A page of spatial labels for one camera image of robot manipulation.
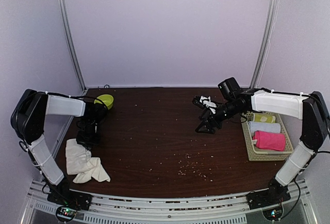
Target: green bowl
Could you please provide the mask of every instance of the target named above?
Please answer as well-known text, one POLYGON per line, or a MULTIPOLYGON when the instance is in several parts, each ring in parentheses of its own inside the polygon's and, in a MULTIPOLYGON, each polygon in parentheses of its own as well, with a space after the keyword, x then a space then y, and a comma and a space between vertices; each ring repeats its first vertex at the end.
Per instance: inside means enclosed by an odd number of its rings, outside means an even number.
MULTIPOLYGON (((111 96, 109 94, 104 94, 104 95, 98 96, 97 99, 100 99, 103 103, 105 103, 105 105, 108 107, 108 109, 112 108, 113 96, 111 96)), ((100 101, 95 99, 94 104, 96 104, 96 103, 102 104, 100 101)))

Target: white wall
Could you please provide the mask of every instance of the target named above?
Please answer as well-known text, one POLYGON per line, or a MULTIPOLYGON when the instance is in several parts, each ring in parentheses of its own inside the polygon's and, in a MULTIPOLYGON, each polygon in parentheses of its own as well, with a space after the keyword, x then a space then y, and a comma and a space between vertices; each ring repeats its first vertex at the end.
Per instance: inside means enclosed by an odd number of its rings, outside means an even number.
MULTIPOLYGON (((330 108, 330 0, 280 0, 260 86, 322 92, 330 108)), ((284 117, 297 144, 301 121, 284 117)), ((330 150, 327 139, 322 150, 330 150)), ((330 155, 319 154, 304 172, 322 223, 330 220, 330 155)))
POLYGON ((250 84, 269 0, 66 0, 87 86, 250 84))
MULTIPOLYGON (((39 174, 10 126, 26 88, 79 94, 57 0, 0 0, 0 223, 17 223, 31 180, 39 174)), ((50 148, 66 117, 48 118, 50 148)))

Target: wooden table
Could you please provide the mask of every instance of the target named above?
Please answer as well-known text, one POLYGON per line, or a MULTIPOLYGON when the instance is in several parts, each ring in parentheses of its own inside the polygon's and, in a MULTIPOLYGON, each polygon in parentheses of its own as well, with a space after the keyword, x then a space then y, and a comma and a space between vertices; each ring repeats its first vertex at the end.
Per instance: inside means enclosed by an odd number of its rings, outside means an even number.
MULTIPOLYGON (((227 120, 215 135, 198 134, 202 110, 195 95, 223 101, 217 88, 107 88, 87 95, 111 94, 114 106, 102 125, 102 141, 92 149, 111 182, 92 179, 72 189, 97 194, 178 198, 225 195, 267 187, 283 162, 250 162, 241 124, 227 120)), ((72 122, 56 161, 65 168, 65 141, 75 138, 72 122)))

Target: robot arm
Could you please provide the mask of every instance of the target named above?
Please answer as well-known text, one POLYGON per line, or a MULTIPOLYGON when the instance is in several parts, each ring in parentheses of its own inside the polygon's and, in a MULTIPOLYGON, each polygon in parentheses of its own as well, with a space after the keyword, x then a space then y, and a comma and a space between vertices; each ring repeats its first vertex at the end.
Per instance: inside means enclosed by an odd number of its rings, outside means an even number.
POLYGON ((105 117, 106 106, 84 102, 56 93, 26 90, 12 116, 11 126, 22 139, 20 145, 28 152, 33 165, 49 185, 48 201, 88 210, 91 195, 70 191, 69 182, 50 153, 44 133, 46 115, 81 117, 85 126, 78 132, 77 143, 91 146, 100 140, 99 122, 105 117))
MULTIPOLYGON (((214 134, 214 128, 221 128, 223 120, 246 111, 269 111, 303 120, 301 141, 269 182, 269 189, 247 195, 251 209, 277 204, 279 199, 289 200, 287 185, 306 169, 329 133, 330 117, 322 94, 316 91, 306 95, 267 89, 242 89, 234 78, 226 79, 218 86, 228 102, 218 105, 215 114, 206 108, 200 116, 202 122, 197 132, 214 134)), ((193 103, 205 108, 199 99, 195 97, 193 103)))

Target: beige tray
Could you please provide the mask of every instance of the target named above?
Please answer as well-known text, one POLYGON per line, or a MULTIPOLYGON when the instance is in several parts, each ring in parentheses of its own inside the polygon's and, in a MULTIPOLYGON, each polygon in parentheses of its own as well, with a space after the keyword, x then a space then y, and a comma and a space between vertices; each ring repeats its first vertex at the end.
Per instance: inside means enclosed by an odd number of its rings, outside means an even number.
MULTIPOLYGON (((279 123, 280 126, 280 132, 285 135, 285 149, 283 152, 280 151, 274 151, 274 150, 265 150, 265 149, 259 149, 255 145, 253 145, 252 137, 250 134, 249 124, 248 122, 242 123, 243 133, 245 137, 245 144, 247 153, 249 155, 250 161, 283 161, 286 159, 288 155, 290 155, 293 152, 293 147, 290 141, 290 138, 288 136, 288 133, 284 127, 284 124, 282 122, 282 119, 279 114, 276 113, 270 113, 265 112, 265 114, 271 114, 276 117, 276 122, 279 123)), ((247 112, 245 114, 248 121, 252 121, 253 119, 253 113, 247 112)))

